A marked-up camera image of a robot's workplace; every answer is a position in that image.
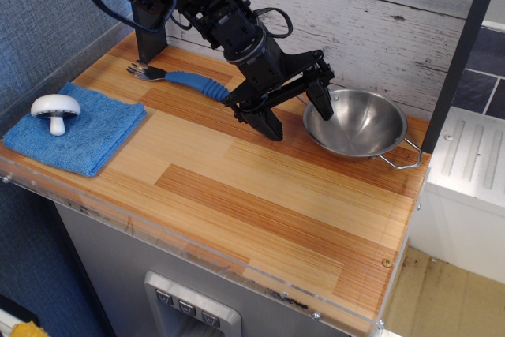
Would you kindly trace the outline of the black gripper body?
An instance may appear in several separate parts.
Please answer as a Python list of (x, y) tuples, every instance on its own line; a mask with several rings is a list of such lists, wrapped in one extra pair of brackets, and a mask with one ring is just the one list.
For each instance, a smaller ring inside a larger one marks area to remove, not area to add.
[(272, 108), (302, 92), (310, 81), (335, 77), (321, 50), (287, 54), (274, 39), (263, 39), (239, 54), (226, 52), (225, 59), (245, 77), (224, 100), (240, 110)]

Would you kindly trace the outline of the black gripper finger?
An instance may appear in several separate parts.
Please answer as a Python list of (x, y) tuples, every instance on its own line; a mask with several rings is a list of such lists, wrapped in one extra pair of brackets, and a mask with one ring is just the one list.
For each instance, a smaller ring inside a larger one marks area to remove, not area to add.
[(272, 141), (283, 140), (282, 123), (271, 109), (240, 110), (243, 122)]
[(328, 121), (334, 114), (333, 106), (331, 105), (331, 97), (328, 90), (330, 82), (323, 79), (310, 81), (307, 84), (306, 95), (312, 105), (316, 108), (324, 121)]

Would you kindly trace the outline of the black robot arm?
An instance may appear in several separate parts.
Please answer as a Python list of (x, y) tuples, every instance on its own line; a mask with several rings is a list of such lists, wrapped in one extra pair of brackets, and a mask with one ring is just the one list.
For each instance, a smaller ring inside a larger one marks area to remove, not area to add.
[(178, 11), (207, 40), (223, 49), (226, 61), (238, 68), (244, 81), (224, 100), (235, 118), (270, 140), (281, 141), (282, 124), (272, 107), (305, 93), (324, 120), (334, 114), (328, 85), (334, 78), (321, 50), (287, 54), (278, 44), (293, 31), (281, 11), (286, 32), (272, 32), (261, 20), (270, 7), (252, 9), (249, 0), (127, 0), (161, 21)]

